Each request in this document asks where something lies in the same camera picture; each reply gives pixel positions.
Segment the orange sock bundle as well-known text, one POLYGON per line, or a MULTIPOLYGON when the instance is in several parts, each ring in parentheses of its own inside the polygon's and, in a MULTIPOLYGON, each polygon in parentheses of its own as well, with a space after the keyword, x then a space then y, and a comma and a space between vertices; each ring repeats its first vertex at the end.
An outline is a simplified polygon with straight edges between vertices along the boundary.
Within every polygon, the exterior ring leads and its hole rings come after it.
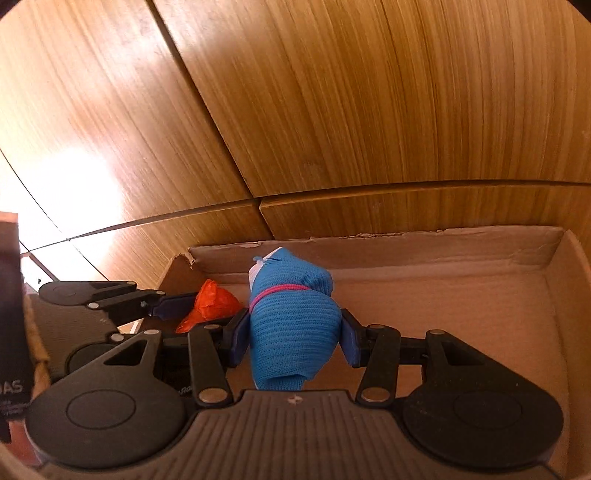
POLYGON ((235 295, 222 288, 214 280, 207 279, 195 297, 192 310, 178 324, 175 333, 188 333, 197 325, 231 318, 242 308, 242 303, 235 295))

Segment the brown cardboard box tray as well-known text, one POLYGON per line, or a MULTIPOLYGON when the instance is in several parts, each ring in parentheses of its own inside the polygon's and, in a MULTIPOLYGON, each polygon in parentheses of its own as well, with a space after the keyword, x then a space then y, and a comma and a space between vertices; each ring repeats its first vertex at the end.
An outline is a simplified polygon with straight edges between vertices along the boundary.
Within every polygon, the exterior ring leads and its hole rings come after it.
MULTIPOLYGON (((590 265, 557 227, 486 227, 287 242, 328 269, 335 301, 409 337, 442 329, 551 393, 565 428, 549 473, 590 475, 590 265)), ((151 479, 458 479, 414 450, 387 414, 353 405, 360 373, 335 353, 301 403, 246 396, 206 416, 151 479)))

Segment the blue sock with pink band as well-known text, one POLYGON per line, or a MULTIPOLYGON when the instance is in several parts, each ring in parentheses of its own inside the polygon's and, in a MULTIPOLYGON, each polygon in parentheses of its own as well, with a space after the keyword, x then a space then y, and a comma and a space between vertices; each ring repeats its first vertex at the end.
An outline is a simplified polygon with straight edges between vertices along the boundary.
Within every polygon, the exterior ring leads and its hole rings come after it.
POLYGON ((339 341, 342 313, 328 270, 279 247, 249 270, 250 366, 259 390, 297 391, 339 341))

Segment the wooden wardrobe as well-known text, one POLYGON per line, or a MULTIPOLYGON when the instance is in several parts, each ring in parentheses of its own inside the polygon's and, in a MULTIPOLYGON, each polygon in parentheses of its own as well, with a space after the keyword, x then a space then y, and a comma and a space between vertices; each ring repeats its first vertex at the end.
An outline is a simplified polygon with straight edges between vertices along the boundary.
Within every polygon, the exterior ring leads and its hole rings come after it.
POLYGON ((5 1, 1 206, 59 280, 195 245, 552 225, 590 242, 590 5, 5 1))

